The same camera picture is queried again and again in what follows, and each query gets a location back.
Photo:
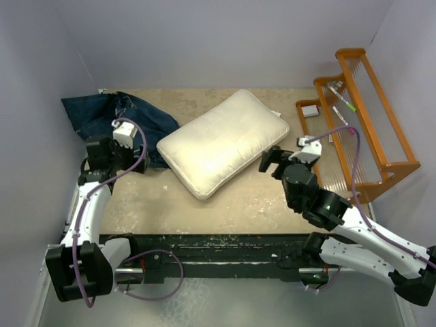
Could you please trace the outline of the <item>blue fish-print pillowcase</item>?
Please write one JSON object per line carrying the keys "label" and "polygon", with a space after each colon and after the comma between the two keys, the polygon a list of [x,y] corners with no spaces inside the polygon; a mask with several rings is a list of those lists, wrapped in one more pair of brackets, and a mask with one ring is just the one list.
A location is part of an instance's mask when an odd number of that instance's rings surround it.
{"label": "blue fish-print pillowcase", "polygon": [[121,91],[63,98],[61,102],[72,128],[82,140],[93,136],[111,136],[113,120],[127,118],[135,122],[146,137],[149,167],[168,167],[157,150],[157,143],[180,127],[168,113]]}

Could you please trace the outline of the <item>white pillow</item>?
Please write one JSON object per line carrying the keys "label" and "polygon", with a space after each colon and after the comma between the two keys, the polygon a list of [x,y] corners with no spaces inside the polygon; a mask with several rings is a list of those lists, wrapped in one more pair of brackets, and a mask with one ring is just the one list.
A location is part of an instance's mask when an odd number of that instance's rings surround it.
{"label": "white pillow", "polygon": [[191,194],[207,200],[289,131],[278,114],[241,89],[161,139],[157,150]]}

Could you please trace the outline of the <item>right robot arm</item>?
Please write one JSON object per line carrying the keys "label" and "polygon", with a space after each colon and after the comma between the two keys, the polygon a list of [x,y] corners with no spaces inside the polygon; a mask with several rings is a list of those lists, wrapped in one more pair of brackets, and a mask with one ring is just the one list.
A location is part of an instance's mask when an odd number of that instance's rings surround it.
{"label": "right robot arm", "polygon": [[281,181],[287,206],[311,225],[352,241],[313,234],[303,249],[310,266],[322,262],[375,277],[408,302],[425,307],[435,290],[435,248],[408,241],[369,221],[357,206],[318,185],[312,167],[321,157],[320,142],[303,142],[299,151],[272,146],[262,153],[259,171],[277,165],[272,177]]}

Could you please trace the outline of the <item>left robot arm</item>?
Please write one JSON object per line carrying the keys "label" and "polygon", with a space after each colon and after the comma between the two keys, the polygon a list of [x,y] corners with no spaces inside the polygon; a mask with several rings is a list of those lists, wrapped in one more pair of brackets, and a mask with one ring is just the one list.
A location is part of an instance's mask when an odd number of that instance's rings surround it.
{"label": "left robot arm", "polygon": [[45,263],[61,302],[83,300],[92,307],[98,296],[111,293],[116,269],[135,266],[138,243],[131,233],[99,242],[104,211],[114,184],[129,172],[146,169],[147,142],[140,136],[135,154],[131,136],[97,136],[86,142],[87,158],[78,178],[78,202],[59,245],[46,252]]}

